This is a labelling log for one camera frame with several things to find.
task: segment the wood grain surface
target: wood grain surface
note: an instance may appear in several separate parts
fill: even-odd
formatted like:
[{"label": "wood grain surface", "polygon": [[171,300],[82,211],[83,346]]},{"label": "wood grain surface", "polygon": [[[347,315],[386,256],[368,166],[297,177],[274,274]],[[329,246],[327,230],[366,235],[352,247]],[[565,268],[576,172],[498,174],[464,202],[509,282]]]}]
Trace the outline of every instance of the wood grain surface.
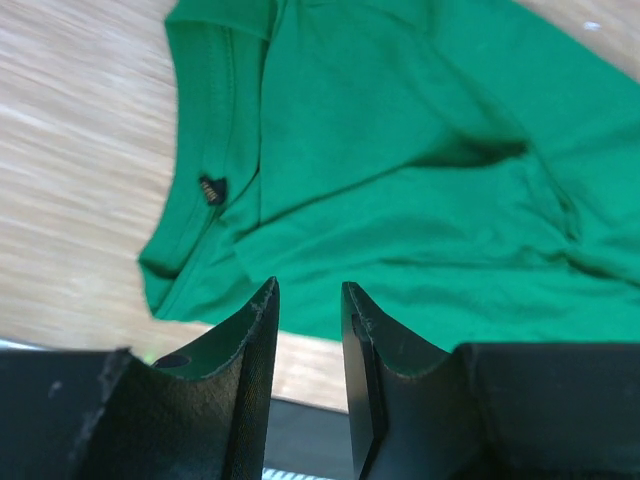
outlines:
[{"label": "wood grain surface", "polygon": [[[637,1],[524,3],[640,79]],[[208,328],[153,321],[135,262],[173,173],[173,3],[0,2],[0,337],[153,360]],[[346,408],[340,345],[281,334],[274,394]]]}]

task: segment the clothing label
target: clothing label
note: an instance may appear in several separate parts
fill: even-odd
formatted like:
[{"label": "clothing label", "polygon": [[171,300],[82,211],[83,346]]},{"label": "clothing label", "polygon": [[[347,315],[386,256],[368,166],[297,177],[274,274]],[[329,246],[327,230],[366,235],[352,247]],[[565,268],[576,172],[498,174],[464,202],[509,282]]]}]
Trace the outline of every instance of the clothing label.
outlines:
[{"label": "clothing label", "polygon": [[206,175],[200,177],[200,187],[209,205],[222,205],[227,198],[227,180],[212,180]]},{"label": "clothing label", "polygon": [[304,475],[302,473],[283,472],[282,470],[274,470],[273,468],[265,468],[262,470],[262,480],[331,480],[331,479],[314,477],[313,475]]}]

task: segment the black clamp jaw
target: black clamp jaw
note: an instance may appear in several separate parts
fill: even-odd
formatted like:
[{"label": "black clamp jaw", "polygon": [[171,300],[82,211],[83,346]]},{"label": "black clamp jaw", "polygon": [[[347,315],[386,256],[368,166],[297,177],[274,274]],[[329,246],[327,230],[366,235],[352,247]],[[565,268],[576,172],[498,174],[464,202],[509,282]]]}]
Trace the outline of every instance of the black clamp jaw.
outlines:
[{"label": "black clamp jaw", "polygon": [[449,354],[357,284],[342,293],[356,479],[640,478],[640,345]]},{"label": "black clamp jaw", "polygon": [[279,298],[271,279],[152,367],[128,350],[1,353],[0,478],[261,478]]}]

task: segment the t-shirt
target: t-shirt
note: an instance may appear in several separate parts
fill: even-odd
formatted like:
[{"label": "t-shirt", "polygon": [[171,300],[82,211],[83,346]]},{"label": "t-shirt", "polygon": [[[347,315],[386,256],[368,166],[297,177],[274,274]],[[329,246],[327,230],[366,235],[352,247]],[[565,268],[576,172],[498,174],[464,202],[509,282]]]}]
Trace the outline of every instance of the t-shirt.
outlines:
[{"label": "t-shirt", "polygon": [[640,86],[509,0],[180,0],[175,178],[140,256],[158,319],[271,276],[445,349],[640,340]]}]

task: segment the green fabric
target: green fabric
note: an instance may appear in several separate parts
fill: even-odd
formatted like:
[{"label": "green fabric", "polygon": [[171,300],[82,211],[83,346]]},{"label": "green fabric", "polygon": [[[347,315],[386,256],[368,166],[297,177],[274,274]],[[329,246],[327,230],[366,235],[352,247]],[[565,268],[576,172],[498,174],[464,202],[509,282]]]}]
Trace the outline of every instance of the green fabric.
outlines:
[{"label": "green fabric", "polygon": [[[156,318],[264,280],[340,339],[340,285],[451,349],[640,341],[640,86],[508,0],[181,0]],[[229,198],[206,204],[201,174]]]}]

